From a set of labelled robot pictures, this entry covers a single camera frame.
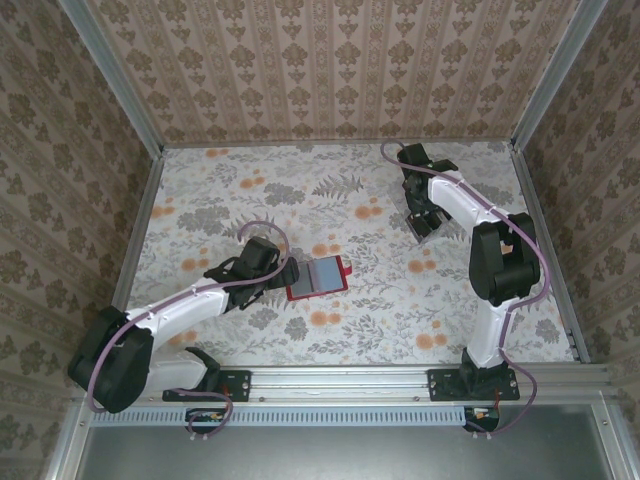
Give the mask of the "aluminium frame post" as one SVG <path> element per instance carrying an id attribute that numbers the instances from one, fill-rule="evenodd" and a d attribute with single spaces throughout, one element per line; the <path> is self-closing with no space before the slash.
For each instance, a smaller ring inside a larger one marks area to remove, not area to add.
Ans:
<path id="1" fill-rule="evenodd" d="M 522 150 L 564 82 L 608 0 L 580 0 L 558 46 L 518 121 L 511 143 Z"/>
<path id="2" fill-rule="evenodd" d="M 160 134 L 145 110 L 142 97 L 135 91 L 125 68 L 120 64 L 88 3 L 86 0 L 59 0 L 59 2 L 147 152 L 154 160 L 160 158 L 163 150 Z"/>

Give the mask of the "aluminium mounting rail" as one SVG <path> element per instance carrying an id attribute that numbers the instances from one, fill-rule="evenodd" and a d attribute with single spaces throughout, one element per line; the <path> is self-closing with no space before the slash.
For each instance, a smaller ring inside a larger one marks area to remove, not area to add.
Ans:
<path id="1" fill-rule="evenodd" d="M 456 368 L 453 365 L 404 365 L 220 367 L 220 370 L 249 370 L 252 383 L 247 402 L 254 404 L 391 404 L 434 402 L 429 395 L 428 371 Z M 614 394 L 607 369 L 601 365 L 529 364 L 512 370 L 520 399 L 502 401 L 521 404 L 534 397 L 543 404 L 587 403 Z M 160 402 L 162 394 L 147 393 L 135 403 Z"/>

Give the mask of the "aluminium side rail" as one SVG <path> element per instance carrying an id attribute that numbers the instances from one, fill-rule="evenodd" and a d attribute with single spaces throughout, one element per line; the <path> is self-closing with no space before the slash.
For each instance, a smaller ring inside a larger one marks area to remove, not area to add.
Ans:
<path id="1" fill-rule="evenodd" d="M 130 240 L 111 302 L 112 307 L 121 312 L 123 312 L 127 307 L 131 296 L 163 168 L 164 160 L 162 158 L 154 159 L 152 161 L 149 177 L 146 182 L 139 210 L 131 231 Z"/>
<path id="2" fill-rule="evenodd" d="M 548 262 L 550 273 L 552 292 L 556 300 L 560 317 L 564 323 L 565 331 L 572 345 L 574 358 L 581 362 L 589 364 L 591 358 L 581 332 L 580 325 L 571 301 L 571 297 L 564 280 L 562 270 L 556 255 L 556 251 L 549 233 L 549 229 L 545 222 L 542 207 L 540 205 L 535 186 L 531 179 L 524 155 L 513 145 L 511 147 L 511 157 L 516 175 L 518 177 L 521 191 L 534 221 L 538 243 Z"/>

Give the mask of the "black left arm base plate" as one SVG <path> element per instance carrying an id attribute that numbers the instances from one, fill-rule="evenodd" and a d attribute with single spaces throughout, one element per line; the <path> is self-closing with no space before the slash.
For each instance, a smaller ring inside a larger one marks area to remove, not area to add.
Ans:
<path id="1" fill-rule="evenodd" d="M 165 390 L 162 400 L 165 402 L 221 402 L 224 398 L 232 402 L 249 400 L 252 374 L 249 370 L 218 370 L 206 373 L 200 383 L 189 389 L 189 394 L 179 393 L 176 389 Z"/>

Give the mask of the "red leather card holder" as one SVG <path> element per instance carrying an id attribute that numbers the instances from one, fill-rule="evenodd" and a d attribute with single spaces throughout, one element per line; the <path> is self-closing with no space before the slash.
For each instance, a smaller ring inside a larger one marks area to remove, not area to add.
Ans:
<path id="1" fill-rule="evenodd" d="M 298 270 L 298 280 L 286 288 L 289 301 L 346 291 L 353 267 L 350 262 L 345 263 L 340 255 L 335 255 L 299 262 Z"/>

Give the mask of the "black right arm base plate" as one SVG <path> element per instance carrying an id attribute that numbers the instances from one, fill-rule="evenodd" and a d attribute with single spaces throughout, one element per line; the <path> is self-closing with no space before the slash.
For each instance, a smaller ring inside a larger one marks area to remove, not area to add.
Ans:
<path id="1" fill-rule="evenodd" d="M 430 399 L 434 402 L 520 399 L 515 372 L 510 368 L 477 373 L 432 369 L 428 371 L 428 381 Z"/>

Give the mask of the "clear acrylic card stand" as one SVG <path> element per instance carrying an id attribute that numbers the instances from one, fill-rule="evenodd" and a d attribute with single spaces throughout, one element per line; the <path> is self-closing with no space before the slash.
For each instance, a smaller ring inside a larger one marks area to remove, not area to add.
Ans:
<path id="1" fill-rule="evenodd" d="M 451 221 L 451 216 L 449 215 L 449 213 L 446 212 L 444 209 L 442 209 L 439 206 L 442 210 L 444 210 L 447 213 L 447 222 L 445 224 L 443 224 L 435 232 L 431 232 L 431 230 L 430 230 L 430 228 L 429 228 L 429 226 L 427 224 L 427 214 L 429 212 L 421 213 L 423 222 L 425 224 L 425 232 L 424 233 L 415 233 L 411 229 L 409 224 L 407 223 L 407 216 L 410 213 L 410 210 L 409 210 L 409 207 L 407 205 L 407 201 L 405 199 L 404 190 L 400 191 L 399 187 L 393 189 L 391 191 L 391 199 L 393 201 L 394 206 L 396 207 L 396 209 L 398 210 L 398 212 L 400 214 L 400 218 L 402 220 L 402 224 L 408 228 L 408 231 L 411 233 L 411 235 L 415 238 L 415 240 L 419 244 L 424 244 L 425 242 L 436 240 L 436 239 L 440 238 L 445 233 L 445 228 L 449 225 L 449 223 Z"/>

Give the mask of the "grey metal sheet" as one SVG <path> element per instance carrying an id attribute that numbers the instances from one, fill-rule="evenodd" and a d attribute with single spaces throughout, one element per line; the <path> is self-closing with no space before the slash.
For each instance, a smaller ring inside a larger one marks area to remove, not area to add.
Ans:
<path id="1" fill-rule="evenodd" d="M 475 439 L 458 428 L 99 428 L 78 480 L 612 480 L 590 434 L 522 426 Z"/>

